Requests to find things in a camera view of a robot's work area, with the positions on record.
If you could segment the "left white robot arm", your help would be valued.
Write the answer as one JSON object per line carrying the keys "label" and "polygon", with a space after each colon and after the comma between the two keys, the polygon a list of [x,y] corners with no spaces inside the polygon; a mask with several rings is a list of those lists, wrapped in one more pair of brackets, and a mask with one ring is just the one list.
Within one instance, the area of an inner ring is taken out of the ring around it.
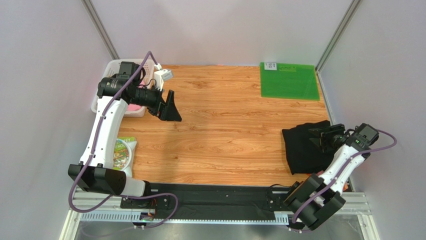
{"label": "left white robot arm", "polygon": [[114,65],[115,69],[107,71],[98,84],[96,120],[89,142],[80,162],[70,164],[68,175],[85,192],[142,197],[147,193],[147,182],[113,167],[119,128],[129,105],[145,107],[161,121],[182,121],[174,91],[169,90],[167,98],[162,98],[164,82],[174,75],[157,64],[152,86],[142,86],[150,84],[142,65],[131,61],[115,61]]}

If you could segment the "black floral t shirt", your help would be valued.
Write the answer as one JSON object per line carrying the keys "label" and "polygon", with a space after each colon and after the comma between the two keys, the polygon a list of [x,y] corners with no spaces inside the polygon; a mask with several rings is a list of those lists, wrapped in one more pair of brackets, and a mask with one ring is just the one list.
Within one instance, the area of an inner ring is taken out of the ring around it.
{"label": "black floral t shirt", "polygon": [[309,129],[329,127],[328,120],[304,123],[290,129],[282,129],[285,144],[286,162],[291,174],[312,174],[326,170],[331,164],[334,153],[323,153],[310,140],[313,136]]}

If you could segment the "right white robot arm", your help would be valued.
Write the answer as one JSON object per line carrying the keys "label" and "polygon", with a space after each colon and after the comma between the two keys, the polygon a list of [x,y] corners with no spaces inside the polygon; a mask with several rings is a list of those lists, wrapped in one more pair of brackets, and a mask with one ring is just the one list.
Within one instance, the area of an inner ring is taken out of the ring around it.
{"label": "right white robot arm", "polygon": [[352,130],[343,124],[309,130],[311,141],[322,153],[333,152],[328,168],[320,175],[311,174],[305,181],[295,182],[283,204],[291,212],[291,225],[299,233],[313,231],[332,217],[346,203],[343,188],[351,173],[370,156],[370,146],[379,139],[379,131],[362,123]]}

